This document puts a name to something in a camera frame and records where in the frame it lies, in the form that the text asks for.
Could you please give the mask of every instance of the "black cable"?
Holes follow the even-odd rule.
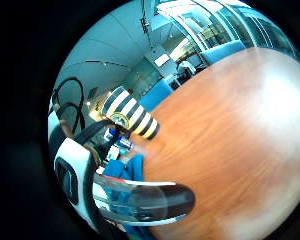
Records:
[[[81,99],[80,99],[80,103],[79,103],[79,106],[78,106],[78,111],[77,111],[77,115],[76,115],[76,120],[75,120],[75,123],[73,125],[73,128],[72,128],[72,132],[74,133],[76,128],[77,128],[77,125],[78,125],[78,121],[79,121],[79,117],[80,117],[80,112],[82,110],[82,106],[83,106],[83,102],[84,102],[84,94],[83,94],[83,85],[82,83],[79,81],[79,79],[77,77],[68,77],[66,79],[64,79],[60,84],[59,86],[53,90],[53,96],[52,96],[52,101],[55,101],[57,100],[58,104],[60,105],[60,99],[59,99],[59,91],[61,89],[61,87],[68,81],[75,81],[79,84],[80,86],[80,91],[81,91]]]

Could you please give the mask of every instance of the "wall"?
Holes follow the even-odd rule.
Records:
[[[153,51],[148,52],[145,57],[154,66],[154,68],[158,70],[162,77],[167,77],[172,73],[176,73],[177,64],[171,58],[161,67],[158,67],[155,64],[154,61],[162,54],[167,54],[169,56],[169,53],[167,53],[161,45],[158,45],[153,49]]]

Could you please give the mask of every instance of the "wooden tabletop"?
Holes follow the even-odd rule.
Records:
[[[196,195],[160,240],[262,239],[300,200],[300,64],[250,48],[201,71],[152,115],[158,135],[132,135],[147,181],[175,181]]]

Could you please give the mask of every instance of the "black and white striped cylinder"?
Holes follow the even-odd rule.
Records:
[[[104,101],[101,114],[146,139],[154,138],[159,131],[157,120],[122,86],[113,90]]]

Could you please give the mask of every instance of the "blue chair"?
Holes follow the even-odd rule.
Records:
[[[151,112],[160,102],[173,93],[170,85],[159,80],[144,96],[139,100],[139,104],[148,112]]]
[[[241,40],[234,40],[230,41],[221,45],[218,45],[216,47],[207,49],[203,52],[201,52],[202,56],[207,60],[209,65],[220,61],[221,59],[234,54],[236,52],[239,52],[246,47],[241,42]]]

